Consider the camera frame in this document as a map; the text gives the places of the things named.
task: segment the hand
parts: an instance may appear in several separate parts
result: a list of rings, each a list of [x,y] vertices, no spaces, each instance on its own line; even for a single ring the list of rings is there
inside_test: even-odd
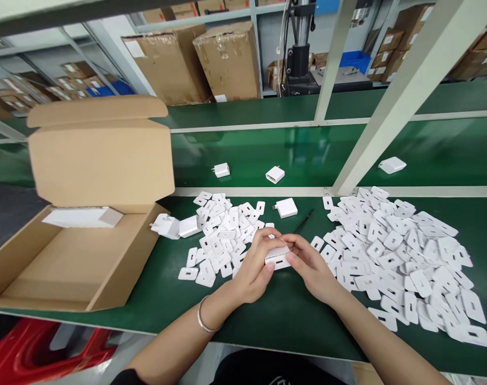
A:
[[[304,279],[307,290],[316,299],[332,306],[334,299],[341,295],[341,289],[346,290],[336,280],[320,253],[300,235],[286,234],[282,239],[290,249],[286,260]]]
[[[276,238],[270,239],[268,237],[270,234],[275,235]],[[265,265],[265,257],[269,250],[286,246],[286,242],[280,237],[281,233],[272,227],[256,231],[252,246],[243,259],[242,267],[234,279],[228,282],[240,304],[253,303],[265,292],[275,269],[274,262]]]

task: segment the red stool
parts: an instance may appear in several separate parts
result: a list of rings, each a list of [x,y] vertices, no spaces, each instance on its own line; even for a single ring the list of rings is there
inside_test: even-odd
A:
[[[65,349],[50,351],[60,323],[24,318],[0,341],[0,385],[26,385],[60,379],[109,360],[116,346],[105,348],[110,330],[95,329],[85,349],[65,357]]]

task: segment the stacked cardboard boxes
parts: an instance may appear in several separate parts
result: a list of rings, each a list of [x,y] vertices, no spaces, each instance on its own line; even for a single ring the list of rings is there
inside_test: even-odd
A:
[[[193,40],[204,24],[123,37],[129,53],[166,105],[207,103],[212,94]]]
[[[487,28],[477,37],[448,76],[461,80],[487,76]]]
[[[251,21],[215,27],[193,41],[217,102],[259,99],[259,70]]]

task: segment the bracelet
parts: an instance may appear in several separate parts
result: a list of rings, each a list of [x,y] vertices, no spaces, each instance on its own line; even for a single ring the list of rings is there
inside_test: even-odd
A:
[[[203,299],[200,301],[200,303],[199,303],[199,309],[197,310],[197,319],[199,320],[199,325],[200,325],[200,327],[202,327],[202,329],[204,329],[204,330],[205,330],[205,331],[207,331],[208,333],[216,333],[216,332],[218,332],[218,331],[219,331],[219,330],[222,328],[223,323],[222,323],[222,325],[220,325],[220,327],[219,327],[218,329],[212,330],[212,329],[207,328],[207,327],[206,327],[206,325],[204,325],[204,323],[202,322],[202,319],[200,319],[200,307],[202,306],[202,302],[204,302],[204,300],[205,300],[206,298],[208,298],[208,297],[209,297],[209,295],[205,296],[205,297],[204,297],[204,298],[203,298]]]

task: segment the blue crate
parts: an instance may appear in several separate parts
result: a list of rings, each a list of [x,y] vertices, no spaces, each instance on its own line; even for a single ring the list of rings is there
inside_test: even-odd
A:
[[[368,64],[370,64],[371,59],[372,58],[370,57],[370,55],[367,55],[362,51],[344,52],[343,56],[341,57],[341,62],[339,66],[340,67],[352,66],[357,68],[359,72],[362,73],[363,75],[366,75],[366,69],[368,68]]]
[[[128,86],[127,84],[125,84],[124,82],[122,82],[120,80],[115,80],[114,82],[111,83],[111,85],[121,95],[134,95],[135,94],[130,86]],[[87,89],[88,93],[93,97],[104,97],[104,96],[115,95],[113,93],[113,91],[108,86],[96,88],[95,90],[99,93],[93,92],[91,88]]]

